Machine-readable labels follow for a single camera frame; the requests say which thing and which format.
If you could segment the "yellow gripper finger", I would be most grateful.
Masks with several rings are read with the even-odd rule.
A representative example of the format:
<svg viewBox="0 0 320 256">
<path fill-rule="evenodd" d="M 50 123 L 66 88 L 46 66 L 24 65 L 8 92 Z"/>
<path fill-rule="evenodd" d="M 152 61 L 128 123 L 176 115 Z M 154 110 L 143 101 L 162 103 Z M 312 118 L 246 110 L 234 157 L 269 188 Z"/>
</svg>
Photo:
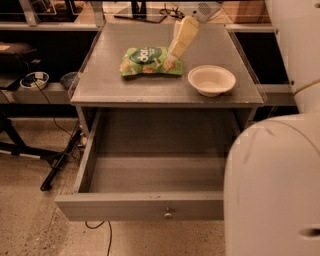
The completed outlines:
<svg viewBox="0 0 320 256">
<path fill-rule="evenodd" d="M 186 49 L 193 42 L 199 29 L 199 22 L 192 16 L 186 16 L 174 25 L 173 40 L 168 48 L 168 62 L 181 58 Z"/>
</svg>

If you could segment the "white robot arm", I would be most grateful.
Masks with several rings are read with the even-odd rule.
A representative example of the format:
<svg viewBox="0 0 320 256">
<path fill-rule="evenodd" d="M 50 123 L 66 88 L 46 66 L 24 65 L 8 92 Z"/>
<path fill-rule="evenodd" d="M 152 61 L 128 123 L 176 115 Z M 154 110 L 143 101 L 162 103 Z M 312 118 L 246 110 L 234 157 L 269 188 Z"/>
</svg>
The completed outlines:
<svg viewBox="0 0 320 256">
<path fill-rule="evenodd" d="M 226 256 L 320 256 L 319 0 L 265 0 L 298 111 L 233 143 L 224 176 Z"/>
</svg>

